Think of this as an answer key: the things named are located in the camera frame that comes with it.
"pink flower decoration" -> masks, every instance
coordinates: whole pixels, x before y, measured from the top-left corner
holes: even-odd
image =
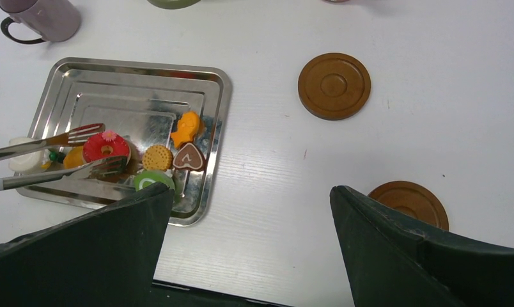
[[[101,136],[107,142],[112,142],[118,137],[118,135],[112,130],[107,130],[107,131],[103,132],[103,134]]]

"red donut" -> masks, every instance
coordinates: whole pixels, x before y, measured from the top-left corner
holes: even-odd
[[[131,149],[124,138],[108,130],[90,137],[84,144],[82,155],[88,163],[115,155],[130,159]]]

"metal tongs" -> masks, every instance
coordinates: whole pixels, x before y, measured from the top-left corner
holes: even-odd
[[[52,148],[55,146],[82,146],[86,140],[105,130],[103,123],[82,126],[71,131],[47,139],[32,141],[21,145],[9,146],[0,149],[0,160],[18,157],[31,152]],[[0,191],[16,189],[28,185],[60,180],[63,177],[76,179],[102,178],[120,174],[127,165],[127,157],[114,156],[93,161],[78,168],[61,171],[48,171],[40,174],[23,175],[17,177],[0,178]]]

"mug handle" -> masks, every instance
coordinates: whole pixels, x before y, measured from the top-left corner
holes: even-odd
[[[24,45],[33,45],[33,44],[36,44],[36,43],[44,43],[44,42],[46,42],[42,38],[37,38],[36,40],[19,40],[18,38],[15,38],[8,31],[8,26],[10,26],[10,24],[12,24],[13,22],[15,22],[15,21],[12,20],[12,18],[10,18],[10,17],[5,18],[1,22],[1,32],[3,32],[3,34],[6,37],[10,38],[11,40],[13,40],[13,41],[15,41],[17,43],[23,43]]]

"orange fish-shaped cookie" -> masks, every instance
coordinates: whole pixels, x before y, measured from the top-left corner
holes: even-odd
[[[179,149],[183,144],[193,142],[195,134],[199,132],[200,125],[201,119],[197,113],[184,113],[176,125],[178,130],[171,133],[171,139],[173,140],[174,147]]]

